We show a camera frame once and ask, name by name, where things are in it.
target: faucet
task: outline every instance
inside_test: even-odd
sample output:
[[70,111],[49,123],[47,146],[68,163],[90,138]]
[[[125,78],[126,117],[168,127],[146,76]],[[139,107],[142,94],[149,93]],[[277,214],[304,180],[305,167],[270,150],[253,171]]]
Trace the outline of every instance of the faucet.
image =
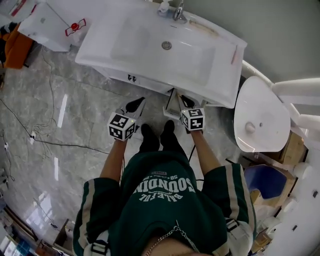
[[186,24],[188,22],[188,20],[184,16],[184,7],[185,7],[184,0],[181,0],[180,4],[176,8],[172,17],[174,21],[180,24]]

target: soap dispenser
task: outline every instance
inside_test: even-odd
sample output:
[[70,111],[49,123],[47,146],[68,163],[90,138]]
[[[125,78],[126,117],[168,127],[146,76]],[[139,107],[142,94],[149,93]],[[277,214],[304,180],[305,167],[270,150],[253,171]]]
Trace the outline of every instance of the soap dispenser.
[[169,13],[170,4],[169,2],[172,0],[163,0],[158,9],[158,15],[161,17],[167,17]]

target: green t-shirt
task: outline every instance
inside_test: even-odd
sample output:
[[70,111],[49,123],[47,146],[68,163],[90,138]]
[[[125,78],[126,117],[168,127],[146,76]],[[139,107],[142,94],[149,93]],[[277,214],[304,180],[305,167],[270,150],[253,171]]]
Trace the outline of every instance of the green t-shirt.
[[[82,256],[84,248],[108,230],[112,256],[140,256],[155,234],[165,235],[178,223],[201,253],[227,255],[239,246],[229,246],[230,220],[245,226],[250,246],[255,213],[239,164],[207,173],[199,191],[185,156],[168,151],[139,153],[125,168],[120,186],[109,178],[84,184],[73,250]],[[179,232],[170,237],[190,246]]]

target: drain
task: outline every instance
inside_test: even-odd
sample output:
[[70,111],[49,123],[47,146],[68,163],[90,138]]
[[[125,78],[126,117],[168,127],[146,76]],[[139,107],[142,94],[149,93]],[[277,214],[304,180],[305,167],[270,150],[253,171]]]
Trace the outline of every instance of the drain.
[[168,41],[164,41],[162,43],[162,48],[165,49],[165,50],[170,50],[172,48],[172,44]]

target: marble floor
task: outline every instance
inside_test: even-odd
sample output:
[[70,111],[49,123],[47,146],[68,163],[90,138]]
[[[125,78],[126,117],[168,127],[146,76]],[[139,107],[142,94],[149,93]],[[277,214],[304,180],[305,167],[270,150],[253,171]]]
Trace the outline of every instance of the marble floor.
[[[146,97],[142,114],[160,135],[167,121],[162,107],[169,97],[125,82],[105,78],[93,68],[74,62],[77,48],[68,53],[40,50],[29,68],[9,69],[0,99],[16,114],[29,133],[37,131],[43,141],[88,146],[108,153],[113,139],[108,136],[110,114],[125,99]],[[61,128],[56,127],[64,96],[67,95]],[[220,109],[205,110],[204,135],[217,158],[237,160],[240,149],[226,135]],[[97,177],[106,154],[75,146],[44,145],[29,142],[29,136],[15,116],[0,102],[0,129],[8,143],[11,175],[4,200],[36,234],[53,243],[66,219],[75,220],[81,204],[85,181]],[[176,122],[175,133],[189,156],[193,142],[182,124]],[[138,131],[129,140],[125,162],[137,153],[142,142]],[[9,172],[9,161],[0,141],[0,167]],[[191,166],[198,179],[201,174],[195,150]],[[50,223],[58,226],[55,230]]]

